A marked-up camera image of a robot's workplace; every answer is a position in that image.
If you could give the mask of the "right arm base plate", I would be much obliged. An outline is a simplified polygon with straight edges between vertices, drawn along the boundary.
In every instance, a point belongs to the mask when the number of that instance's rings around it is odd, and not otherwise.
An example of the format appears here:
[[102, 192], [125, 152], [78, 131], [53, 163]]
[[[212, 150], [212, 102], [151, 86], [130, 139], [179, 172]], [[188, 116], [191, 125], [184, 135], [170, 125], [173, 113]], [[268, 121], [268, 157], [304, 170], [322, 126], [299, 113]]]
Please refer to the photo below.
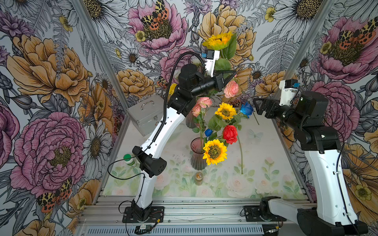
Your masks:
[[244, 216], [247, 222], [286, 222], [281, 216], [260, 211], [259, 206], [244, 206]]

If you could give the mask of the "large sunflower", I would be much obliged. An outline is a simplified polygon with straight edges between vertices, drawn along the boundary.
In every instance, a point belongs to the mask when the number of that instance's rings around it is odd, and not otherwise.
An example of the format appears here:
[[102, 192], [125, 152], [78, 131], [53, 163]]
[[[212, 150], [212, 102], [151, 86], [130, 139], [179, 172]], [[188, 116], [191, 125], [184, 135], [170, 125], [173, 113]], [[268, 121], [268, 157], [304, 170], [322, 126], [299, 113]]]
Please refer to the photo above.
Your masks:
[[207, 165], [218, 165], [227, 160], [227, 147], [219, 139], [214, 139], [205, 143], [203, 159]]

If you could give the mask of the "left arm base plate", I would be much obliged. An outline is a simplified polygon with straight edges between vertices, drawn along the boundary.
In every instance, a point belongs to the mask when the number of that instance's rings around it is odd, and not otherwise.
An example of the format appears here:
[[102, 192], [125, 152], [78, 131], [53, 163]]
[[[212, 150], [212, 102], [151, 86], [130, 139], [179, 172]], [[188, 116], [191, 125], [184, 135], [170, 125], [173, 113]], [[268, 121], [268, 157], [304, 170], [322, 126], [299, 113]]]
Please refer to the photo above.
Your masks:
[[123, 223], [155, 223], [158, 219], [162, 222], [164, 218], [164, 207], [150, 206], [141, 209], [138, 206], [125, 208], [123, 213]]

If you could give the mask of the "sunflower stem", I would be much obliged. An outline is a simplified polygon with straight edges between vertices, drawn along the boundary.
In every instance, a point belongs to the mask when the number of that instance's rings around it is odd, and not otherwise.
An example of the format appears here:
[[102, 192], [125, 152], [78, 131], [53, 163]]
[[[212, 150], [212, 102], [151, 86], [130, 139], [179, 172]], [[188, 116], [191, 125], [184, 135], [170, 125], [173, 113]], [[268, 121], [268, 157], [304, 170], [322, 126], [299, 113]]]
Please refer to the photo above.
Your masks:
[[237, 36], [232, 32], [212, 35], [202, 45], [208, 50], [218, 51], [220, 58], [215, 61], [216, 71], [231, 70], [230, 60], [235, 56]]

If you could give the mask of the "yellow ranunculus flower stem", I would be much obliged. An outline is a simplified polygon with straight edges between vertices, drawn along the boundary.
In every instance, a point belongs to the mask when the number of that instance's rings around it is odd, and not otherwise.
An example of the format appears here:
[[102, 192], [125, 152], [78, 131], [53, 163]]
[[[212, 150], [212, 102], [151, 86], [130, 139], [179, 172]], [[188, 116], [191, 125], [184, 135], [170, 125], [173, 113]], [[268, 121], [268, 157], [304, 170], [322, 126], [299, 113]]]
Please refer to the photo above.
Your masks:
[[[252, 115], [254, 116], [256, 122], [259, 125], [259, 121], [257, 120], [257, 117], [256, 117], [254, 112], [252, 113]], [[239, 145], [239, 148], [240, 148], [240, 155], [241, 155], [241, 164], [240, 164], [241, 165], [241, 175], [244, 175], [243, 149], [242, 149], [241, 139], [240, 139], [239, 135], [237, 135], [237, 138], [238, 138], [238, 145]]]

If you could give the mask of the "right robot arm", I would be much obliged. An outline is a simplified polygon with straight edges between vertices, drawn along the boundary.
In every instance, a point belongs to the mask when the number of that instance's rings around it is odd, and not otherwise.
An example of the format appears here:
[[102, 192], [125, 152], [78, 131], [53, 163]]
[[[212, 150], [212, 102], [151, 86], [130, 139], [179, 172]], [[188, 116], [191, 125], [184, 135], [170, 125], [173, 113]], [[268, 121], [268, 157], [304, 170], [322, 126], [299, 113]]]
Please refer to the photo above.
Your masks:
[[337, 130], [325, 126], [328, 99], [321, 93], [304, 91], [295, 107], [270, 98], [255, 98], [257, 113], [277, 119], [294, 130], [294, 137], [310, 165], [316, 189], [317, 207], [303, 208], [279, 197], [264, 197], [262, 219], [275, 216], [296, 223], [307, 236], [347, 236], [368, 233], [350, 203], [342, 171], [343, 145]]

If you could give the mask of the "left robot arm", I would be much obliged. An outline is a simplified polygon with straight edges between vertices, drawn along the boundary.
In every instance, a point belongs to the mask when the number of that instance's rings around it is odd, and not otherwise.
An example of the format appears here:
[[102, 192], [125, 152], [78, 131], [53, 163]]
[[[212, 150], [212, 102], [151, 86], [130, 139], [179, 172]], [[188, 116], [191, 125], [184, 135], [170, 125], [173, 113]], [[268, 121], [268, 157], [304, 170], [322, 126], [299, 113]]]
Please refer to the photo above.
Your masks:
[[199, 96], [212, 90], [222, 91], [235, 75], [235, 70], [225, 70], [213, 77], [205, 76], [193, 64], [181, 68], [178, 87], [170, 99], [164, 101], [161, 121], [146, 142], [132, 150], [141, 170], [138, 193], [131, 204], [134, 218], [146, 221], [151, 214], [154, 185], [167, 165], [160, 155], [174, 130], [190, 113]]

